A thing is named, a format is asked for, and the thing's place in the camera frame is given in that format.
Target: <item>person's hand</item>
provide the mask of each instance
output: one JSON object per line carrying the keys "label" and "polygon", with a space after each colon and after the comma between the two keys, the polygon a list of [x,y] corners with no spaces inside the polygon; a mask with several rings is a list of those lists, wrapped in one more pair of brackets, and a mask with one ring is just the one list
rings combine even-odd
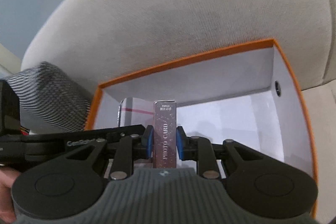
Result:
{"label": "person's hand", "polygon": [[13,168],[0,167],[0,218],[6,223],[13,223],[16,220],[11,187],[20,174]]}

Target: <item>cardboard box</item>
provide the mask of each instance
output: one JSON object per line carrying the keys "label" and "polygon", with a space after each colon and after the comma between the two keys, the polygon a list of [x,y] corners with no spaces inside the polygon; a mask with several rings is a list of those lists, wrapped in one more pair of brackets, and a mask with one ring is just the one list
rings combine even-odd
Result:
{"label": "cardboard box", "polygon": [[[273,39],[216,49],[99,85],[87,129],[116,127],[120,101],[173,98],[177,124],[212,143],[234,139],[317,179],[310,120],[300,87]],[[177,167],[195,167],[180,162]]]}

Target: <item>chair seat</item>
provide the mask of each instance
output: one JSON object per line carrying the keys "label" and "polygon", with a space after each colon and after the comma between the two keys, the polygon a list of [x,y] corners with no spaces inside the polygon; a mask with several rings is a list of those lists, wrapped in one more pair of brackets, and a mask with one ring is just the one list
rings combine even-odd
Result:
{"label": "chair seat", "polygon": [[303,96],[310,114],[318,157],[316,220],[329,223],[336,216],[336,80],[304,90]]}

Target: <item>black device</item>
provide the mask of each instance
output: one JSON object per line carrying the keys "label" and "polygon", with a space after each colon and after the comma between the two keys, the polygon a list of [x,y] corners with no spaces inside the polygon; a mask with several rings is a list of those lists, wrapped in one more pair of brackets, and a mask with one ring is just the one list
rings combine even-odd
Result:
{"label": "black device", "polygon": [[[2,82],[1,102],[10,94],[14,103],[1,104],[1,117],[17,118],[13,93]],[[1,121],[0,162],[26,166],[12,187],[16,223],[315,222],[315,181],[234,140],[211,144],[178,127],[179,158],[196,161],[197,172],[134,170],[151,156],[152,126],[24,136]]]}

